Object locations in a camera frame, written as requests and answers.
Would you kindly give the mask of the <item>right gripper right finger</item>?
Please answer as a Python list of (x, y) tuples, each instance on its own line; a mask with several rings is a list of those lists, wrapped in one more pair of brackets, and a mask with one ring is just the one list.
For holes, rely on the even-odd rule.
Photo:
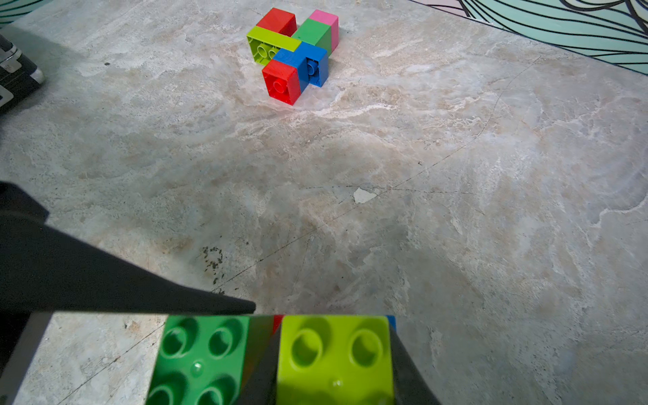
[(398, 337), (397, 331), (390, 327), (389, 332), (395, 403), (398, 405), (440, 405), (439, 399), (425, 382), (412, 357)]

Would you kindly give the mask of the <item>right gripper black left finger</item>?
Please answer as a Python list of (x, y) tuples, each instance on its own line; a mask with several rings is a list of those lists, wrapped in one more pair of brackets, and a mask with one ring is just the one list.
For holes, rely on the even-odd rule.
[(274, 405), (277, 397), (278, 357), (282, 327), (272, 335), (257, 367), (235, 404)]

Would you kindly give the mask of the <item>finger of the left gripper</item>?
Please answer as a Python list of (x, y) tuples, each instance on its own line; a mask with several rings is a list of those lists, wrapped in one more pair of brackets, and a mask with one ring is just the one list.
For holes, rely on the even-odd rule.
[(1, 184), (2, 312), (251, 314), (254, 302), (178, 285), (48, 226), (49, 212)]

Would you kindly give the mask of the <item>lime and blue lego stack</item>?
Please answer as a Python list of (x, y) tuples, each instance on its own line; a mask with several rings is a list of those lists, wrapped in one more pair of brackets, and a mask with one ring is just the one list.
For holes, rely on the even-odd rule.
[(276, 403), (395, 403), (390, 330), (386, 316), (284, 317)]

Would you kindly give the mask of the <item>red lego brick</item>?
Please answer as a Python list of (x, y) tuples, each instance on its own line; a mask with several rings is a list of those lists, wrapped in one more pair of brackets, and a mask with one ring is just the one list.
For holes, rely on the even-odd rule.
[(283, 321), (284, 315), (273, 316), (273, 333), (277, 332)]
[(256, 25), (288, 37), (297, 31), (295, 14), (280, 8), (272, 8)]

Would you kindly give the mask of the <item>blue lego brick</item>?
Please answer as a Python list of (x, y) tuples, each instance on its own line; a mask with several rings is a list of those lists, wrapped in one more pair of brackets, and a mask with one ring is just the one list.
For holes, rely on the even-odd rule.
[(302, 42), (294, 52), (279, 50), (262, 73), (268, 95), (293, 106), (309, 84), (322, 87), (326, 82), (328, 52)]
[(397, 330), (397, 322), (396, 322), (396, 317), (392, 315), (388, 315), (387, 317), (388, 323), (391, 326), (391, 328), (396, 331)]

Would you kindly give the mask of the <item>lime green long lego brick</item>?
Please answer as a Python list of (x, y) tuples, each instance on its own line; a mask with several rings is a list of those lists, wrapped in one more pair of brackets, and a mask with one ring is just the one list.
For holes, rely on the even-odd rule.
[(266, 66), (278, 53), (285, 49), (295, 52), (301, 40), (264, 29), (259, 26), (252, 28), (246, 35), (251, 48), (251, 54), (256, 63)]

